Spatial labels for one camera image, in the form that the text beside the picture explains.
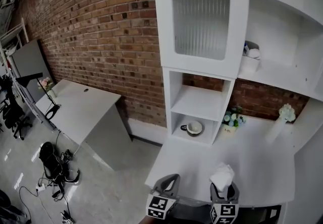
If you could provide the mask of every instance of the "red brick wall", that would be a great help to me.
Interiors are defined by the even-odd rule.
[[[40,39],[57,81],[121,94],[118,108],[126,116],[166,125],[154,0],[20,0],[12,25],[21,16],[30,39]],[[223,84],[200,76],[185,76],[184,83],[215,90]],[[230,104],[274,119],[285,102],[299,113],[307,99],[238,80]]]

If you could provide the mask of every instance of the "frosted glass panel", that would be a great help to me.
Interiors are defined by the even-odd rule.
[[[223,60],[230,0],[173,0],[175,51]]]

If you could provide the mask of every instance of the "white countertop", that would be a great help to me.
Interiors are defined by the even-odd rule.
[[[295,165],[292,125],[286,125],[272,145],[264,135],[273,121],[247,117],[233,137],[217,137],[212,146],[168,138],[152,167],[146,184],[169,174],[179,174],[179,195],[210,202],[210,180],[222,161],[235,171],[240,206],[270,206],[292,201]]]
[[[68,80],[61,80],[53,91],[57,96],[54,101],[62,106],[50,121],[77,144],[84,141],[104,114],[121,97]],[[50,104],[45,94],[36,106],[45,115]]]

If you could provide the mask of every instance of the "white tissue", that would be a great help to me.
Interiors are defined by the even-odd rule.
[[[260,60],[259,49],[250,49],[249,52],[247,53],[247,56],[250,57],[250,58]]]
[[[232,184],[233,177],[234,171],[232,168],[221,162],[217,166],[214,175],[210,177],[210,180],[219,192],[224,192]]]

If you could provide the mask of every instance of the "desk lamp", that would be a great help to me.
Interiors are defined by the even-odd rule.
[[[48,120],[52,119],[54,117],[54,115],[56,114],[57,110],[60,109],[60,105],[57,105],[55,103],[55,101],[52,99],[51,96],[48,95],[48,93],[46,92],[46,90],[44,89],[44,87],[42,86],[42,84],[40,83],[38,78],[41,78],[43,76],[42,73],[36,73],[36,74],[32,74],[32,75],[27,75],[25,77],[20,77],[20,78],[16,78],[17,82],[23,86],[24,88],[27,88],[27,85],[29,83],[29,81],[36,79],[37,82],[39,83],[39,85],[41,86],[42,90],[46,93],[48,99],[52,102],[53,107],[46,113],[45,117],[47,118],[47,115],[52,113],[52,115],[47,118]]]

